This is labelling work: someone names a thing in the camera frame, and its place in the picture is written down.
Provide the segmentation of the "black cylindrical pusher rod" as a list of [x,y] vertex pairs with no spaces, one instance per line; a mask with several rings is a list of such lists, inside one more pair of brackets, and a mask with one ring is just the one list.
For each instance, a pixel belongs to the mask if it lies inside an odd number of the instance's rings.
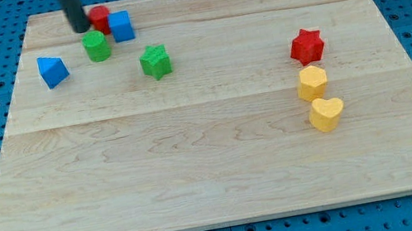
[[81,0],[58,0],[64,11],[70,27],[75,33],[84,33],[89,30],[89,18],[84,12]]

